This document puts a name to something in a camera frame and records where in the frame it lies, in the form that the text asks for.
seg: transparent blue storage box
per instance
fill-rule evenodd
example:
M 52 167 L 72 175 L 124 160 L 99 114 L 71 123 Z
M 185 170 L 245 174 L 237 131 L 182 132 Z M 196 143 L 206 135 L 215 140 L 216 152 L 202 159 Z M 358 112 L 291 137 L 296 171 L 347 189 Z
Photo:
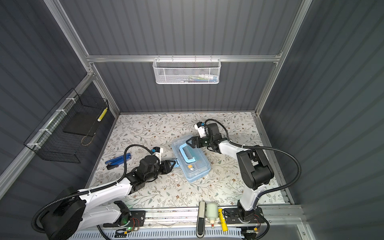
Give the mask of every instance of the transparent blue storage box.
M 185 143 L 191 137 L 193 137 L 191 134 L 184 135 L 172 142 L 173 152 L 188 182 L 204 177 L 211 170 L 203 151 L 200 148 L 191 148 Z

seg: robotic arm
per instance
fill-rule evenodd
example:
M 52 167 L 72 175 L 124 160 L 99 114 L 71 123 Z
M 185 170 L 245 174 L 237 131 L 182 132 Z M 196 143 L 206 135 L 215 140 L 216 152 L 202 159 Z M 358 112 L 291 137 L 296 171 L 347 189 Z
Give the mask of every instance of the robotic arm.
M 117 223 L 121 227 L 127 226 L 132 215 L 122 201 L 115 201 L 106 206 L 100 206 L 100 204 L 132 194 L 143 188 L 146 182 L 157 179 L 158 175 L 168 174 L 172 171 L 176 161 L 161 161 L 163 149 L 160 147 L 155 147 L 151 151 L 153 155 L 141 159 L 140 165 L 126 173 L 121 181 L 77 191 L 72 187 L 62 191 L 57 199 L 79 192 L 88 191 L 88 193 L 58 201 L 46 207 L 39 214 L 43 232 L 46 233 L 49 240 L 68 239 L 76 231 L 103 223 Z
M 269 181 L 274 177 L 273 169 L 262 149 L 244 149 L 231 144 L 222 137 L 216 123 L 205 124 L 198 122 L 195 129 L 200 136 L 187 140 L 192 148 L 207 147 L 208 150 L 225 154 L 237 159 L 241 177 L 246 185 L 243 195 L 238 201 L 238 216 L 242 221 L 253 217 L 254 209 L 261 193 Z

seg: gray wall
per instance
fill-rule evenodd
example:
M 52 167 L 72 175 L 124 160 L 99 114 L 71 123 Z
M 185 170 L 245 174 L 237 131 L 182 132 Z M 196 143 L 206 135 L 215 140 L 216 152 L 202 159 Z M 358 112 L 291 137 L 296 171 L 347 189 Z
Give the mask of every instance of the gray wall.
M 0 1 L 0 173 L 86 72 L 43 1 Z
M 86 72 L 43 1 L 0 1 L 0 173 L 44 116 Z M 91 84 L 84 94 L 98 96 Z M 110 112 L 81 164 L 34 157 L 0 200 L 0 239 L 47 239 L 34 213 L 63 189 L 83 188 L 113 124 Z
M 300 0 L 61 1 L 90 55 L 275 55 Z M 121 112 L 253 110 L 273 63 L 223 63 L 220 83 L 156 84 L 150 63 L 96 63 Z
M 382 238 L 383 19 L 383 1 L 315 1 L 262 111 L 319 240 Z
M 254 110 L 274 63 L 222 63 L 218 84 L 156 84 L 152 63 L 96 63 L 121 112 Z

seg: yellow marker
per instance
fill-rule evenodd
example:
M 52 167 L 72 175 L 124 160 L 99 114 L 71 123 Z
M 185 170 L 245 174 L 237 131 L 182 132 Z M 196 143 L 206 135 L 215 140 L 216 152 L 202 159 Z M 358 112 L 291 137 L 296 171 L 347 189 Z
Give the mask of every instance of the yellow marker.
M 103 117 L 105 116 L 105 114 L 107 113 L 107 110 L 108 108 L 105 108 L 104 111 L 101 113 L 101 115 L 99 116 L 99 118 L 97 119 L 98 122 L 101 122 L 101 120 L 103 119 Z
M 225 222 L 225 218 L 222 213 L 223 209 L 218 209 L 218 217 L 220 219 L 221 228 L 223 228 L 223 232 L 228 231 L 227 223 Z

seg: floral tabletop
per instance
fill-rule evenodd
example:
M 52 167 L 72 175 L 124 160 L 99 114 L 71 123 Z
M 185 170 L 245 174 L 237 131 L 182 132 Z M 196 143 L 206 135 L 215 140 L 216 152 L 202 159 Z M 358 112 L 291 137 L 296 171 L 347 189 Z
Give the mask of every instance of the floral tabletop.
M 162 159 L 172 159 L 174 154 L 171 143 L 185 134 L 198 135 L 194 124 L 212 118 L 220 121 L 228 129 L 231 140 L 246 145 L 262 145 L 250 112 L 240 113 L 180 113 L 180 114 L 135 114 L 120 115 L 113 129 L 91 181 L 91 187 L 118 179 L 124 166 L 107 170 L 105 162 L 123 155 L 130 144 L 141 144 L 149 149 L 164 148 Z M 193 183 L 187 182 L 183 171 L 174 168 L 167 175 L 159 177 L 139 191 L 125 196 L 123 200 L 129 208 L 153 207 L 194 207 L 199 201 L 215 202 L 219 205 L 236 205 L 240 199 L 244 182 L 241 178 L 237 160 L 202 149 L 211 162 L 211 170 L 203 178 Z M 127 161 L 128 169 L 139 165 L 139 161 L 148 155 L 143 148 L 132 147 L 129 151 L 132 159 Z M 273 178 L 267 189 L 277 187 Z M 265 194 L 260 204 L 282 204 L 284 199 L 280 191 Z

